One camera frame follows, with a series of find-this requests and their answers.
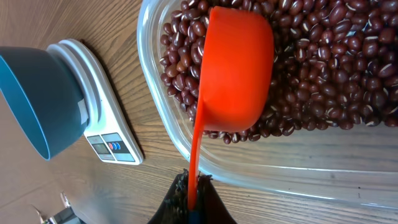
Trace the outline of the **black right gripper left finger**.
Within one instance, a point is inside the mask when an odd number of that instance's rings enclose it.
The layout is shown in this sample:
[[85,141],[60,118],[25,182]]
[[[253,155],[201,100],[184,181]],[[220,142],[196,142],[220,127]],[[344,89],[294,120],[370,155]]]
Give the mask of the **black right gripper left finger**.
[[184,169],[172,182],[155,215],[148,224],[187,224],[188,170]]

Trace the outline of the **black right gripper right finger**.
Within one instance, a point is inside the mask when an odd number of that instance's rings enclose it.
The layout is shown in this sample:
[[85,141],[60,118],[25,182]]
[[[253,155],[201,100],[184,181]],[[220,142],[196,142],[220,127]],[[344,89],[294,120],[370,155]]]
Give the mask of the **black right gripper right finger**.
[[197,211],[200,223],[237,224],[211,183],[212,180],[210,175],[202,175],[198,179]]

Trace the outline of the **red measuring scoop blue handle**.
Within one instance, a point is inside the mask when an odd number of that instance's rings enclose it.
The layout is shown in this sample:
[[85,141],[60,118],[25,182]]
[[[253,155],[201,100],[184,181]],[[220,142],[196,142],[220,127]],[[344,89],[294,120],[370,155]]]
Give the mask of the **red measuring scoop blue handle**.
[[210,11],[188,173],[189,223],[199,223],[198,168],[203,132],[252,127],[267,101],[274,63],[270,24],[260,14],[216,6]]

